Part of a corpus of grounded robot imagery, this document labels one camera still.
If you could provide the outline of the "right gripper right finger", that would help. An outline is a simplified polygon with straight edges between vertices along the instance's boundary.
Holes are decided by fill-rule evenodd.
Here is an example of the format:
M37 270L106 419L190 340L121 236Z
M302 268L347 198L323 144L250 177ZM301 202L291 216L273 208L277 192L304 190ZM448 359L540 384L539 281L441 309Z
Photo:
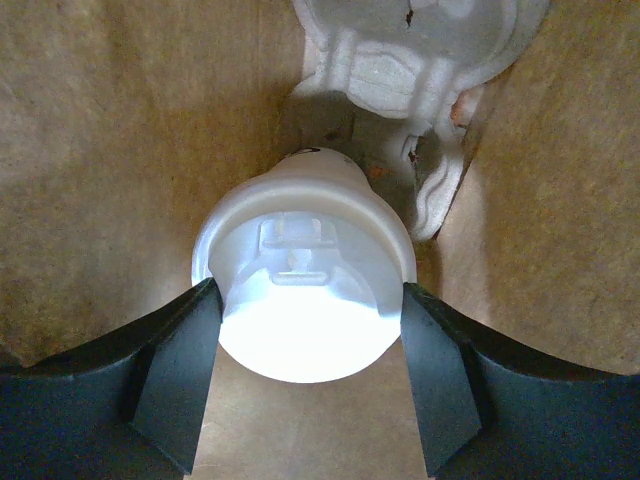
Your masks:
M528 347L413 283L401 340L430 477L638 477L637 375Z

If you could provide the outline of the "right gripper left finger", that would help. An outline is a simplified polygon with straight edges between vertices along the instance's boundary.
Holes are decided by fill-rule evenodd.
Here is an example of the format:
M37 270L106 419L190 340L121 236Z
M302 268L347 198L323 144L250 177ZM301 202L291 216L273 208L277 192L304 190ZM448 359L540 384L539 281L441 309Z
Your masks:
M206 279L32 366L1 366L5 479L180 479L193 472L222 299Z

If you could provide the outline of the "brown green paper bag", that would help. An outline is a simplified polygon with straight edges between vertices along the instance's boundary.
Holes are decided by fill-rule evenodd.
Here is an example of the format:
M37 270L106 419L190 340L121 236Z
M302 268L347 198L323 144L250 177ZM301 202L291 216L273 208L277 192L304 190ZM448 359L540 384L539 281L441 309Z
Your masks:
M32 364L190 284L211 207L287 153L288 1L1 5L1 343ZM418 280L568 361L639 369L639 5L554 1L491 82ZM421 479L400 346L287 385L217 355L197 479Z

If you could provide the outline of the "white paper coffee cup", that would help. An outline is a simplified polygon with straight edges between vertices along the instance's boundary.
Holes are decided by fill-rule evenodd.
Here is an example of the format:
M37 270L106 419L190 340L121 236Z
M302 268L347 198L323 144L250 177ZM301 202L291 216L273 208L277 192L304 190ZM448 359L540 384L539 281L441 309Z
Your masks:
M358 202L377 197L362 169L345 154L328 148L297 151L276 164L264 179L304 199Z

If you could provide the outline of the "white plastic cup lid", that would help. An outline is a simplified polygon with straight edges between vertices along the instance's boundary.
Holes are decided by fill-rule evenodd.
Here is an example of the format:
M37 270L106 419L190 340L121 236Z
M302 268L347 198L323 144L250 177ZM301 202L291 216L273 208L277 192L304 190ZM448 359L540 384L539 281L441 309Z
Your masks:
M217 283L219 341L238 363L284 382L353 375L400 335L416 277L403 223L365 179L263 175L227 193L205 222L192 278Z

